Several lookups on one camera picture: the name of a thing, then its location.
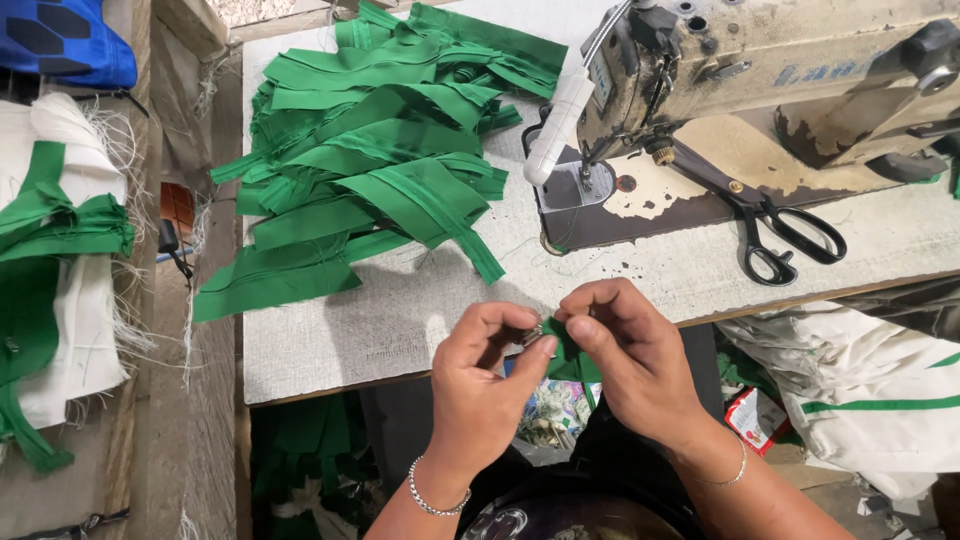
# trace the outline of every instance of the sewing machine logo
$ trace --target sewing machine logo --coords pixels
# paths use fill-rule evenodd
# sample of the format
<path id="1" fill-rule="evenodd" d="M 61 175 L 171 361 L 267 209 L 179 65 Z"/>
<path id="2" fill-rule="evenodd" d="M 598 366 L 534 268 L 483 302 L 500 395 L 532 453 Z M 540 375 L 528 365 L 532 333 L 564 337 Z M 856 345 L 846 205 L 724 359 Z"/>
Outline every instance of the sewing machine logo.
<path id="1" fill-rule="evenodd" d="M 808 67 L 804 70 L 799 64 L 791 63 L 784 67 L 773 86 L 792 86 L 797 83 L 812 83 L 814 81 L 833 81 L 862 75 L 870 69 L 874 61 L 886 51 L 874 53 L 867 61 L 843 60 L 833 65 L 822 64 Z"/>

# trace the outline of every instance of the hand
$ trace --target hand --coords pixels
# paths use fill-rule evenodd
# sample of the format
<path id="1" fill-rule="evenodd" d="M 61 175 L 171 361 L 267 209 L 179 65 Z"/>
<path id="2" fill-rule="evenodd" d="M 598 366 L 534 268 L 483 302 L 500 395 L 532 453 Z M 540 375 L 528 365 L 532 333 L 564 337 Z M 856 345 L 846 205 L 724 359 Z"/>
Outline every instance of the hand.
<path id="1" fill-rule="evenodd" d="M 473 477 L 507 449 L 524 404 L 546 373 L 557 338 L 546 335 L 527 347 L 507 379 L 495 371 L 508 345 L 539 322 L 529 307 L 474 304 L 437 347 L 431 381 L 433 436 L 424 468 L 442 468 L 447 482 L 462 484 L 466 491 Z M 419 482 L 419 465 L 415 476 Z"/>
<path id="2" fill-rule="evenodd" d="M 554 315 L 603 374 L 603 395 L 627 428 L 667 448 L 708 419 L 680 332 L 626 278 L 580 285 Z"/>

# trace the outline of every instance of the blue patterned fabric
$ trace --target blue patterned fabric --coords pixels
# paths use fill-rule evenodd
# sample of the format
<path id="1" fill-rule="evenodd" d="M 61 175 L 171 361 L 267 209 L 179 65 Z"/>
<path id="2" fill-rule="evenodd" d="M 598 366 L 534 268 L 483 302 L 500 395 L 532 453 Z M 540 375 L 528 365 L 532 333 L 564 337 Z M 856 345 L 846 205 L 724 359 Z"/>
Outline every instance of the blue patterned fabric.
<path id="1" fill-rule="evenodd" d="M 102 0 L 0 0 L 0 65 L 95 88 L 132 88 L 130 46 L 104 23 Z"/>

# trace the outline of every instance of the thin bracelet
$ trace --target thin bracelet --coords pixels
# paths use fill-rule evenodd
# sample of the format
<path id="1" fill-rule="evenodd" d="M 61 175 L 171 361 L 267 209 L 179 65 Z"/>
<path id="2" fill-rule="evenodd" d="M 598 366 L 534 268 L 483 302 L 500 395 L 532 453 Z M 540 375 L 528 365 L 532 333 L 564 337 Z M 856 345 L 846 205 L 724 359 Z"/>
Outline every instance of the thin bracelet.
<path id="1" fill-rule="evenodd" d="M 470 500 L 470 489 L 469 489 L 469 488 L 467 488 L 467 496 L 464 497 L 464 499 L 463 499 L 459 504 L 457 504 L 456 506 L 450 508 L 450 509 L 447 510 L 447 511 L 437 510 L 437 509 L 431 507 L 429 504 L 427 504 L 427 503 L 425 503 L 425 502 L 423 501 L 423 498 L 420 497 L 420 493 L 417 492 L 417 485 L 414 483 L 414 470 L 417 469 L 417 463 L 418 463 L 421 459 L 423 459 L 423 456 L 422 456 L 422 455 L 421 455 L 420 457 L 418 457 L 417 459 L 415 459 L 413 465 L 410 466 L 410 474 L 409 474 L 409 478 L 410 478 L 410 493 L 411 493 L 411 495 L 414 496 L 414 501 L 416 501 L 417 504 L 420 505 L 420 508 L 423 508 L 424 511 L 429 512 L 429 513 L 431 513 L 431 514 L 433 514 L 433 515 L 435 515 L 435 516 L 455 516 L 455 515 L 459 514 L 460 512 L 464 511 L 464 506 L 466 506 L 466 505 L 467 505 L 467 501 Z"/>
<path id="2" fill-rule="evenodd" d="M 740 472 L 736 475 L 735 479 L 732 479 L 730 481 L 725 481 L 725 482 L 711 482 L 708 480 L 696 479 L 694 477 L 687 477 L 687 478 L 691 480 L 696 480 L 700 483 L 705 483 L 707 485 L 717 485 L 717 486 L 731 485 L 739 482 L 740 479 L 743 478 L 744 471 L 747 470 L 747 445 L 743 444 L 743 439 L 740 438 L 740 435 L 736 436 L 736 440 L 740 441 L 740 449 L 743 450 L 743 463 L 740 464 Z"/>

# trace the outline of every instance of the scissors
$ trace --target scissors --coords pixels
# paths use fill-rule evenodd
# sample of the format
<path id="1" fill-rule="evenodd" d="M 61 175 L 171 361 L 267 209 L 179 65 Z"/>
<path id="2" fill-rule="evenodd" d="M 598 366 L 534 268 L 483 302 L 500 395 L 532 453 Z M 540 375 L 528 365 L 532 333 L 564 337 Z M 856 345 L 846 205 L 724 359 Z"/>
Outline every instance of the scissors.
<path id="1" fill-rule="evenodd" d="M 847 241 L 826 221 L 810 212 L 791 207 L 774 205 L 769 196 L 756 189 L 735 180 L 718 169 L 702 156 L 694 152 L 679 140 L 674 141 L 674 161 L 672 166 L 693 182 L 719 195 L 727 202 L 738 217 L 743 219 L 747 230 L 747 245 L 743 256 L 743 271 L 757 283 L 772 286 L 785 286 L 797 279 L 797 269 L 789 264 L 793 252 L 775 255 L 760 243 L 760 234 L 756 229 L 756 219 L 764 214 L 770 218 L 768 226 L 780 238 L 783 238 L 801 253 L 820 262 L 833 264 L 847 255 Z M 799 219 L 817 233 L 829 239 L 835 248 L 834 251 L 822 247 L 803 233 L 787 225 L 781 215 L 788 215 Z M 756 256 L 771 270 L 774 276 L 764 278 L 760 276 L 752 265 Z"/>

